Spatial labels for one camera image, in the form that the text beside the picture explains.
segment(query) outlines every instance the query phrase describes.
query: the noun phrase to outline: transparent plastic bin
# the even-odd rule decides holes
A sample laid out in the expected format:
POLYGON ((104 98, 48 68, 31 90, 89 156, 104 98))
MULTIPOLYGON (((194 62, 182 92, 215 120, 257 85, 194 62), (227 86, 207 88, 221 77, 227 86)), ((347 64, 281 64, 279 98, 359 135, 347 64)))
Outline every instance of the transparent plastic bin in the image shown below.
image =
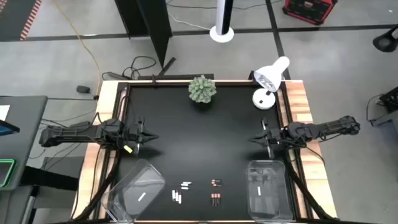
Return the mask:
POLYGON ((136 165, 106 194, 101 204, 116 223, 132 223, 163 190, 165 180, 146 160, 136 165))
POLYGON ((246 171, 248 210, 257 223, 288 223, 293 215, 280 161, 251 161, 246 171))

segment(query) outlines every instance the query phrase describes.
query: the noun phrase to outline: wooden frame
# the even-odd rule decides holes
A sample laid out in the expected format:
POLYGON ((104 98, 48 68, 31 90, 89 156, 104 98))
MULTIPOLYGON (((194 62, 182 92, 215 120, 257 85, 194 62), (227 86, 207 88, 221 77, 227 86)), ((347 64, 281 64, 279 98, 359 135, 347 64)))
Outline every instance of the wooden frame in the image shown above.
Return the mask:
MULTIPOLYGON (((121 82, 128 83, 152 83, 150 80, 136 80, 136 81, 105 81, 101 87, 101 94, 99 96, 97 110, 102 120, 111 119, 114 112, 114 107, 116 103, 116 96, 118 94, 118 85, 121 82)), ((186 83, 189 80, 157 80, 157 83, 175 83, 181 82, 186 83)), ((250 83, 252 80, 215 80, 215 82, 240 82, 240 83, 250 83)), ((308 105, 307 96, 305 93, 304 85, 301 80, 284 80, 287 96, 289 99, 290 110, 292 112, 293 120, 312 123, 312 116, 310 112, 310 107, 308 105)), ((282 92, 279 92, 279 103, 282 112, 283 123, 286 125, 287 117, 286 110, 284 110, 285 105, 283 101, 282 92)), ((312 141, 308 143, 309 148, 313 149, 315 152, 321 154, 320 148, 317 141, 312 141)), ((98 189, 98 184, 100 181, 102 167, 104 162, 104 150, 98 152, 100 146, 96 143, 90 143, 87 147, 85 154, 85 161, 83 163, 83 168, 80 174, 80 188, 79 188, 79 198, 78 204, 75 212, 75 217, 83 211, 83 209, 88 205, 91 200, 91 190, 94 186, 93 193, 96 193, 98 189), (95 167, 96 156, 98 154, 97 166, 95 167), (96 170, 96 177, 93 180, 94 170, 96 170)), ((114 154, 111 155, 111 159, 108 163, 108 168, 112 166, 114 154)), ((329 188, 328 178, 326 175, 325 167, 319 158, 313 155, 310 151, 303 149, 301 150, 301 159, 303 162, 303 169, 305 174, 305 180, 307 183, 307 188, 311 194, 315 197, 317 202, 323 207, 323 209, 331 216, 336 216, 335 206, 333 203, 333 198, 331 196, 331 191, 329 188)), ((298 188, 296 188, 297 198, 300 208, 301 217, 306 217, 305 205, 303 202, 303 196, 298 188)), ((99 212, 99 217, 103 218, 105 216, 105 211, 103 209, 99 212)), ((135 221, 135 222, 167 222, 167 221, 135 221)), ((220 222, 220 221, 183 221, 183 222, 220 222)), ((236 220, 235 222, 253 222, 252 220, 236 220)))

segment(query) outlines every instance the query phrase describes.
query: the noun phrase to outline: lamp base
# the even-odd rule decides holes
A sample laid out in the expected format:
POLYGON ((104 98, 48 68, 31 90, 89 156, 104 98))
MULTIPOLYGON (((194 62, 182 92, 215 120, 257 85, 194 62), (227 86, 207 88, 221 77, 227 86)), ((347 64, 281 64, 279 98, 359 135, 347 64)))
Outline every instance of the lamp base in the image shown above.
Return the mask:
POLYGON ((234 30, 229 28, 228 33, 224 35, 218 35, 216 32, 216 27, 213 26, 213 28, 210 29, 210 37, 216 42, 227 43, 234 37, 234 30))
POLYGON ((268 90, 265 88, 258 89, 253 94, 253 103, 261 110, 268 110, 275 104, 275 95, 270 93, 267 95, 268 90))

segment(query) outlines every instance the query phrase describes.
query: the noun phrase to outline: succulent plant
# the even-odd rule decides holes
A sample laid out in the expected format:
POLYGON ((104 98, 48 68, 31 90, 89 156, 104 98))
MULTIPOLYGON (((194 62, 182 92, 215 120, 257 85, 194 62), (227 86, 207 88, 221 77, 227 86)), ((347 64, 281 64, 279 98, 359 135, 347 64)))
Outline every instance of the succulent plant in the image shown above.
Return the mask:
POLYGON ((209 103, 211 96, 217 92, 216 85, 204 75, 194 78, 189 84, 188 91, 191 93, 189 98, 197 103, 209 103))

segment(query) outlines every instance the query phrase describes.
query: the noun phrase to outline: concrete floor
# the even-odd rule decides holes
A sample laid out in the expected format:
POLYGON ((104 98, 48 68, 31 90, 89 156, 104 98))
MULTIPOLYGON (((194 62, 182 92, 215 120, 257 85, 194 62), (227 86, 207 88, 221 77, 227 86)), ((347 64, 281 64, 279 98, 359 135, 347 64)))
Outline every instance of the concrete floor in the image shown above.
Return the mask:
MULTIPOLYGON (((120 34, 123 23, 112 0, 58 0, 81 34, 120 34)), ((264 0, 235 0, 234 6, 263 4, 264 0)), ((284 1, 273 8, 278 27, 312 27, 281 12, 284 1)), ((174 5, 216 6, 216 0, 174 0, 174 5)), ((169 13, 183 20, 211 28, 214 9, 168 7, 169 13)), ((398 1, 341 0, 323 26, 360 26, 394 24, 398 21, 398 1)), ((197 30, 176 23, 173 30, 197 30)), ((231 27, 270 28, 266 6, 234 9, 231 27)), ((351 115, 361 125, 354 137, 343 136, 322 143, 333 199, 342 220, 396 223, 398 220, 398 135, 392 125, 372 128, 366 122, 366 103, 374 95, 385 93, 398 84, 395 63, 398 50, 386 54, 376 50, 372 40, 385 30, 346 30, 280 33, 284 52, 290 58, 292 79, 304 80, 314 122, 320 123, 351 115)), ((73 35, 68 22, 50 0, 42 7, 29 36, 73 35)), ((85 40, 100 65, 101 72, 120 73, 138 55, 155 57, 149 38, 85 40)), ((214 73, 218 79, 246 79, 250 70, 271 64, 277 57, 272 33, 236 34, 227 44, 216 44, 208 35, 171 38, 168 60, 176 57, 168 74, 214 73)), ((140 61, 137 66, 148 64, 140 61)), ((157 65, 143 75, 160 71, 157 65)), ((90 98, 76 93, 79 84, 96 88, 95 65, 77 40, 0 43, 0 95, 48 95, 61 98, 90 98)), ((49 101, 47 119, 65 119, 95 109, 93 101, 49 101)), ((382 114, 371 108, 370 115, 382 114)), ((88 114, 74 121, 91 119, 88 114)), ((29 160, 39 167, 45 156, 51 157, 64 147, 48 149, 42 157, 29 160)), ((42 152, 35 144, 31 157, 42 152)), ((85 147, 71 153, 83 156, 85 147)), ((35 223, 66 220, 70 210, 46 211, 35 223)))

